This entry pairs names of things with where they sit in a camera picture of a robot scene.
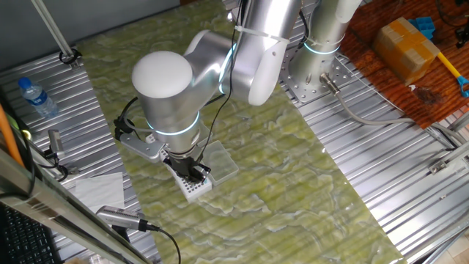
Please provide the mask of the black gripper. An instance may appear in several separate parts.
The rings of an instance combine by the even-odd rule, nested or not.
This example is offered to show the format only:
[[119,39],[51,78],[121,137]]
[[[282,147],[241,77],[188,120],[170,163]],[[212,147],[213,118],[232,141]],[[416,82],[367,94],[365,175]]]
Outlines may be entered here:
[[178,174],[185,175],[185,179],[191,183],[201,183],[211,173],[211,168],[200,164],[198,158],[187,156],[183,158],[175,153],[169,153],[170,167]]

